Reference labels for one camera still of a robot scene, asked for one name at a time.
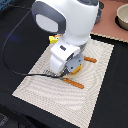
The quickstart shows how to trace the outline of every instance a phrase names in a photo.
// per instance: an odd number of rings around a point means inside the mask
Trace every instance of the table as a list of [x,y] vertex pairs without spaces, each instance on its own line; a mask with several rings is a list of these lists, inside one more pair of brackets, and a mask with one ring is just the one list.
[[[17,5],[31,7],[34,0],[19,1]],[[5,38],[27,10],[12,9],[0,15],[0,53]],[[13,33],[6,47],[5,59],[15,71],[28,73],[49,45],[47,33],[35,24],[29,14]],[[89,128],[128,127],[128,44],[91,35],[92,39],[114,45]],[[10,72],[0,54],[0,104],[30,116],[51,128],[78,128],[47,111],[12,96],[23,76]]]

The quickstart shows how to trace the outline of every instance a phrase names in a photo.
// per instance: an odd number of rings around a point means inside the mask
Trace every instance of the black table surface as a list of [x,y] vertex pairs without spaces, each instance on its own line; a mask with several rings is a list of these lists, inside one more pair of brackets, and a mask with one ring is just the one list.
[[[17,5],[31,7],[34,0],[21,0]],[[0,15],[0,53],[3,43],[28,10],[10,8]],[[5,59],[15,71],[28,73],[49,45],[49,36],[34,22],[31,13],[10,37]],[[92,39],[114,45],[89,128],[128,127],[128,44],[91,35]],[[10,72],[0,54],[0,104],[31,116],[52,128],[78,128],[65,120],[12,96],[23,76]]]

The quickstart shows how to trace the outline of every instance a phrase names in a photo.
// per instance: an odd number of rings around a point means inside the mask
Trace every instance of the placemat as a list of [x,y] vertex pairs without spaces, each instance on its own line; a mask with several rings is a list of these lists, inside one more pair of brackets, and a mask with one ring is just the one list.
[[[29,73],[43,73],[49,69],[50,44]],[[13,96],[54,114],[80,128],[89,126],[96,100],[103,82],[113,45],[96,40],[87,42],[83,54],[97,59],[84,61],[82,70],[71,77],[84,89],[45,76],[27,76]]]

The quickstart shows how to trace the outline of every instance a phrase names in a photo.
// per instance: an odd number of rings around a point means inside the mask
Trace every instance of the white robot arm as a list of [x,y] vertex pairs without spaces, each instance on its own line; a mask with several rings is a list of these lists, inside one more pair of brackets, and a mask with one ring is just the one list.
[[72,72],[84,60],[82,51],[98,13],[98,0],[36,0],[32,5],[37,25],[48,32],[61,34],[51,48],[50,69]]

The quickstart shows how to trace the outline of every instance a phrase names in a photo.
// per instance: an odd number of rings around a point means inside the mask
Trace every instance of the wooden stick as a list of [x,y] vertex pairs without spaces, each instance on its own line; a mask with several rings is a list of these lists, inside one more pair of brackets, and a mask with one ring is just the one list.
[[69,80],[69,79],[67,79],[67,78],[63,78],[63,81],[66,82],[66,83],[68,83],[68,84],[71,84],[71,85],[73,85],[73,86],[75,86],[75,87],[78,87],[78,88],[81,88],[81,89],[84,88],[84,85],[82,85],[82,84],[80,84],[80,83],[77,83],[77,82],[75,82],[75,81]]
[[84,56],[84,60],[90,61],[90,62],[93,62],[93,63],[96,63],[97,62],[96,59],[93,59],[93,58],[90,58],[90,57],[86,57],[86,56]]

